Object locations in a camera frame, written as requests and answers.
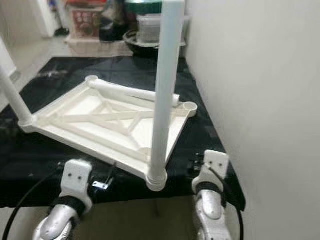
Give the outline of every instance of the white plastic pipe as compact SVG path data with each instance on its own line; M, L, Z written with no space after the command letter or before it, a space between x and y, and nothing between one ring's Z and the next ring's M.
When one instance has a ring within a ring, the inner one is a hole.
M13 111L19 118L19 125L26 127L32 124L34 117L29 111L24 100L16 90L15 85L12 83L3 67L0 65L0 86L4 95L8 99Z
M92 76L86 77L87 84L90 88L96 89L100 92L117 92L119 94L145 99L148 101L156 101L156 93L154 91L147 91L132 87L121 86L118 84L108 83L101 79L92 79ZM174 94L172 97L172 106L176 107L178 105L180 96L178 94Z
M153 191L161 191L168 178L166 155L184 12L184 0L162 2L151 162L146 179Z

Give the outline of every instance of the white plastic stand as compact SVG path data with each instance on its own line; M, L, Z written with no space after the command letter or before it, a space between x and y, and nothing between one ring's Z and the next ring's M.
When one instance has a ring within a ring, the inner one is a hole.
M117 167L145 179L152 191L161 191L169 157L198 108L193 102L179 102L174 94L184 10L184 0L163 1L156 93L88 76L32 115L0 68L0 84L20 127L107 163L117 162Z

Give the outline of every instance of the vertical pole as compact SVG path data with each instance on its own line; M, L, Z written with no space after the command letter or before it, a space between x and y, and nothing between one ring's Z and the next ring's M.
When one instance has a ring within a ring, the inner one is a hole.
M151 162L146 176L147 186L152 191L161 191L168 178L166 155L184 13L184 0L163 0Z
M27 127L34 121L34 116L29 111L24 100L16 90L15 85L0 65L0 87L8 99L13 111L19 118L20 127Z

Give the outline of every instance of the black cable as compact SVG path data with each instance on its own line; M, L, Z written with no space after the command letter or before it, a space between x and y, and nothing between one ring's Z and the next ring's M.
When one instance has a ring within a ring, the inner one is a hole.
M237 205L239 205L236 196L234 195L234 193L231 190L231 187L226 183L226 181L223 180L223 178L213 168L209 167L209 171L211 171L219 179L219 181L222 183L223 187L226 189L226 191L233 198L233 201L236 202ZM238 220L239 220L239 229L240 229L239 239L244 240L245 239L244 219L242 217L242 213L239 210L238 206L234 206L234 207L236 209L236 214L238 215Z
M37 188L39 187L43 182L45 182L47 179L51 178L53 175L55 175L61 168L61 164L58 163L57 168L50 173L49 175L47 175L46 177L44 177L43 179L41 179L39 182L37 182L24 196L23 198L19 201L19 203L16 205L16 207L14 208L6 226L5 226L5 230L2 236L2 240L8 240L8 236L9 236L9 232L11 229L12 224L14 223L14 220L20 210L20 208L22 207L24 201L29 197L29 195Z

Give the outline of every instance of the black countertop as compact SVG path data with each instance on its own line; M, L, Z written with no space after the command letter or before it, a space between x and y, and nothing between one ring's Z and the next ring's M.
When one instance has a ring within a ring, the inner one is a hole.
M153 58L52 58L21 92L32 113L82 83L86 76L123 86L154 91L157 61ZM107 191L99 191L95 203L147 198L170 198L192 195L191 182L196 172L193 163L205 150L224 152L224 147L201 99L195 80L183 58L179 60L175 92L181 102L198 105L197 115L188 119L167 165L168 181L161 192L150 191L143 179L121 169L114 172L114 181ZM14 207L20 198L39 180L51 173L58 162L84 159L93 165L92 179L104 181L110 165L81 151L38 133L25 134L17 125L10 106L0 114L0 207ZM59 195L62 172L39 187L25 206L48 206ZM242 208L245 198L237 176L230 167L227 182L238 196Z

